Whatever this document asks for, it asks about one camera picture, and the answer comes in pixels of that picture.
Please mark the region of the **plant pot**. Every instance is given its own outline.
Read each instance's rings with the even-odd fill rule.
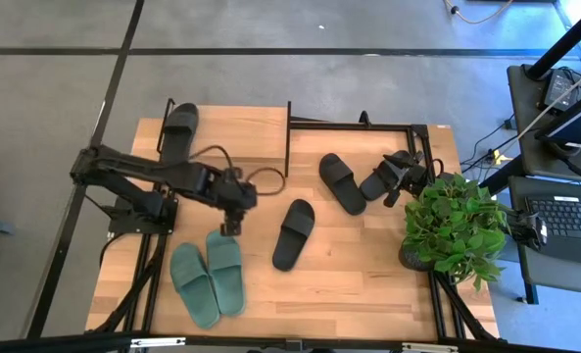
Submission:
[[[399,261],[409,270],[428,272],[434,268],[434,262],[422,262],[418,259],[418,253],[403,244],[399,248]]]

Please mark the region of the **gray carpet floor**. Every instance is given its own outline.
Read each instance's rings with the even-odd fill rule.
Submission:
[[[0,46],[120,46],[133,4],[0,0]],[[462,2],[461,7],[469,17],[481,18],[499,5]],[[500,18],[471,26],[451,19],[438,0],[156,0],[145,6],[133,46],[546,48],[564,31],[549,4],[514,4]],[[129,57],[104,140],[128,151],[137,120],[159,117],[168,97],[219,105],[291,100],[293,113],[302,117],[352,122],[367,110],[375,122],[452,125],[465,159],[477,139],[511,114],[506,68],[531,62]],[[0,235],[0,339],[23,333],[72,189],[68,171],[92,133],[114,63],[114,57],[0,56],[0,220],[18,228],[14,236]],[[581,70],[579,61],[563,63]],[[510,136],[499,131],[480,147]],[[89,193],[111,200],[101,190]],[[45,334],[83,330],[106,226],[99,211],[84,205]],[[581,293],[540,288],[541,305],[516,303],[522,281],[518,265],[507,266],[491,287],[502,337],[581,350]]]

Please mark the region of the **slide sandal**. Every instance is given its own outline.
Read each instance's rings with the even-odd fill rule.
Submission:
[[[215,230],[208,235],[206,243],[208,267],[216,290],[218,308],[228,316],[240,315],[244,312],[245,296],[238,242]]]
[[[374,201],[400,182],[403,171],[388,161],[379,166],[360,184],[360,191],[368,201]]]
[[[174,249],[170,257],[170,276],[174,289],[199,328],[211,328],[220,320],[210,276],[195,245],[183,243]]]
[[[294,200],[281,224],[277,246],[272,253],[272,264],[281,271],[290,271],[297,263],[301,250],[314,228],[315,215],[306,200]]]
[[[192,103],[181,104],[166,117],[162,133],[162,162],[176,162],[190,156],[190,145],[199,125],[199,110]]]
[[[353,172],[340,157],[333,153],[322,157],[318,173],[345,211],[350,215],[359,215],[364,211],[366,200],[353,180]]]

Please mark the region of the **black metal frame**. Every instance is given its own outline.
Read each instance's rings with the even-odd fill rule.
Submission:
[[[144,0],[136,0],[131,19],[129,21],[124,40],[121,47],[0,47],[0,55],[5,56],[117,56],[117,61],[112,73],[103,102],[103,108],[96,122],[96,127],[90,139],[90,146],[98,146],[103,138],[108,118],[112,111],[118,87],[121,81],[124,65],[128,56],[193,56],[193,55],[338,55],[338,56],[413,56],[413,57],[539,57],[547,53],[546,49],[406,49],[406,48],[131,48],[133,36],[136,32],[140,20]],[[578,54],[571,52],[570,59],[579,60]],[[427,136],[426,126],[403,126],[403,125],[381,125],[371,124],[366,118],[357,124],[335,124],[316,120],[308,120],[290,115],[291,105],[288,103],[288,123],[287,123],[287,146],[286,146],[286,169],[288,174],[289,144],[291,129],[321,128],[321,129],[370,129],[383,131],[404,132],[408,138],[408,146],[411,152],[416,151],[414,140],[420,137],[423,150],[425,151],[426,166],[433,171],[431,147]],[[128,310],[124,316],[125,332],[92,333],[87,335],[75,335],[64,337],[40,338],[46,323],[52,299],[54,297],[57,283],[61,275],[68,249],[72,243],[72,237],[81,205],[84,199],[86,188],[75,186],[71,194],[69,203],[65,209],[60,228],[58,230],[55,247],[48,259],[48,271],[39,283],[39,290],[36,293],[35,306],[29,312],[29,325],[26,333],[27,339],[0,342],[0,350],[13,349],[22,351],[20,348],[32,347],[41,352],[50,351],[50,348],[43,344],[66,344],[73,342],[82,346],[87,342],[90,347],[109,347],[112,344],[114,349],[124,349],[131,338],[141,337],[163,337],[149,333],[151,318],[153,316],[154,304],[159,285],[159,276],[162,262],[155,266],[151,275],[149,292],[145,305],[145,313],[142,322],[142,331],[127,331],[133,328],[133,318],[137,307],[138,298],[130,301]],[[140,250],[138,253],[134,282],[136,282],[145,272],[149,247],[152,235],[142,235]],[[156,247],[155,255],[164,257],[166,249],[166,236],[160,235]],[[477,341],[464,339],[463,324],[457,310],[461,310],[461,300],[450,284],[448,278],[437,278],[437,274],[429,273],[430,292],[432,306],[434,308],[435,324],[438,335],[438,344],[451,344],[460,348],[460,351],[470,352],[495,352],[495,351],[537,351],[552,352],[556,350],[547,348],[535,348],[506,344],[499,340],[481,344]],[[454,312],[454,322],[456,324],[457,338],[446,337],[445,322],[442,312],[440,291],[438,285],[443,285],[452,301]],[[275,346],[279,348],[301,349],[301,348],[363,348],[363,349],[402,349],[410,344],[401,341],[368,341],[368,340],[329,340],[329,339],[304,339],[286,340],[282,338],[257,339],[257,338],[232,338],[232,337],[187,337],[188,344],[196,345],[244,345],[244,346]]]

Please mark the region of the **desk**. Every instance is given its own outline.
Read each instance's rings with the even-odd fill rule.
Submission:
[[[520,66],[508,68],[508,83],[516,127],[518,133],[521,133],[541,113],[536,108],[536,103],[543,95],[545,83],[527,78]],[[553,118],[554,116],[546,114],[533,128],[544,126]],[[581,176],[548,152],[534,135],[533,131],[523,135],[518,141],[521,154],[482,182],[482,186],[488,186],[491,194],[496,194],[508,186],[508,178],[511,176],[556,177],[581,181]],[[581,152],[571,158],[571,161],[581,167]]]
[[[289,112],[284,108],[200,106],[200,123],[192,151],[221,144],[236,166],[273,166],[283,171]],[[141,119],[132,153],[158,158],[155,151],[161,120]],[[430,126],[434,158],[446,171],[458,172],[453,133],[448,126]],[[290,130],[289,178],[280,195],[261,197],[247,213],[236,239],[243,255],[247,305],[243,315],[222,317],[212,329],[200,329],[174,291],[169,258],[182,242],[196,244],[205,258],[205,236],[218,228],[222,213],[180,199],[174,233],[168,246],[157,293],[151,332],[216,337],[303,337],[433,341],[437,339],[427,274],[407,270],[397,253],[405,236],[405,193],[388,209],[382,199],[368,204],[360,216],[349,216],[318,176],[318,162],[337,153],[360,183],[384,153],[408,149],[406,135],[390,131]],[[218,166],[212,154],[201,161]],[[274,190],[278,176],[260,174],[258,190]],[[308,200],[315,209],[315,228],[293,271],[283,273],[271,263],[279,226],[290,203]],[[87,328],[100,325],[128,291],[140,235],[115,242],[106,252],[98,277]],[[460,296],[485,329],[498,336],[488,288],[475,293],[471,282],[459,286]],[[454,334],[447,296],[442,295],[447,333]],[[138,303],[134,327],[139,328],[143,303]]]
[[[581,186],[562,184],[560,187],[562,193],[581,196]],[[527,196],[558,192],[558,183],[515,176],[509,180],[509,191],[512,208],[525,210]],[[535,284],[581,291],[580,263],[546,256],[523,245],[518,245],[518,257],[526,284],[528,303],[536,304],[538,301]]]

